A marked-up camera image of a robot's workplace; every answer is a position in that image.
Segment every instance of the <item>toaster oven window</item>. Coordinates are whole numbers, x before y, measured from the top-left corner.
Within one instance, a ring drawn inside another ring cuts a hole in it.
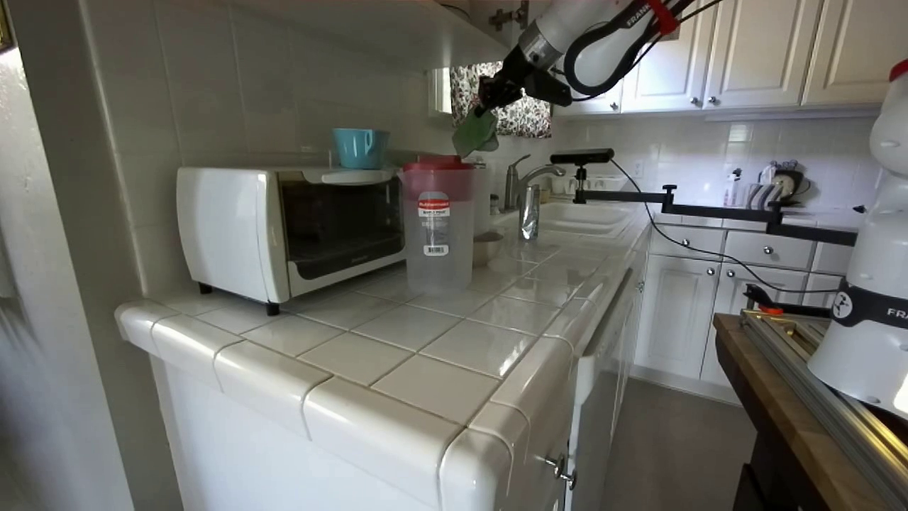
[[[329,188],[282,184],[286,256],[319,278],[404,249],[401,182]]]

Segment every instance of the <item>upper cabinet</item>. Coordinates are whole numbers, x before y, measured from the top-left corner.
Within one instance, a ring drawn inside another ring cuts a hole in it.
[[[695,111],[705,104],[713,15],[662,39],[621,82],[618,111]]]
[[[388,69],[448,69],[506,58],[506,39],[476,25],[476,0],[215,0],[286,23]]]
[[[516,46],[525,25],[539,15],[542,0],[439,0],[444,5],[455,5],[466,12],[468,19],[489,32],[503,46]]]
[[[803,104],[871,104],[908,58],[905,0],[825,0]]]
[[[708,72],[708,107],[797,104],[820,0],[722,0]]]
[[[569,113],[875,107],[905,19],[908,0],[722,0]]]

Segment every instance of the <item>white appliance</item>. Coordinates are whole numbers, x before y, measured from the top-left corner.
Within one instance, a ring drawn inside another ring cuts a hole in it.
[[[404,262],[397,173],[329,175],[178,168],[178,241],[198,290],[237,293],[275,314],[295,296]]]
[[[891,72],[871,153],[891,173],[857,232],[835,324],[808,368],[842,394],[908,418],[908,59]]]

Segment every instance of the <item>cabinet handle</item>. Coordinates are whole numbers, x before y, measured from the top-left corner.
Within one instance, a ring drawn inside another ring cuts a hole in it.
[[[576,488],[576,471],[569,471],[569,456],[556,461],[556,456],[533,456],[537,464],[542,464],[556,481],[563,481],[571,490]]]

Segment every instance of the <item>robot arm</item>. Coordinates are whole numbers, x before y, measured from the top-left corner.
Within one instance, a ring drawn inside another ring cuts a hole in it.
[[[491,107],[512,104],[522,93],[571,104],[576,93],[590,100],[610,92],[654,42],[678,29],[691,2],[693,0],[556,0],[519,36],[503,72],[482,76],[475,113],[482,116]],[[552,75],[563,58],[569,82]]]

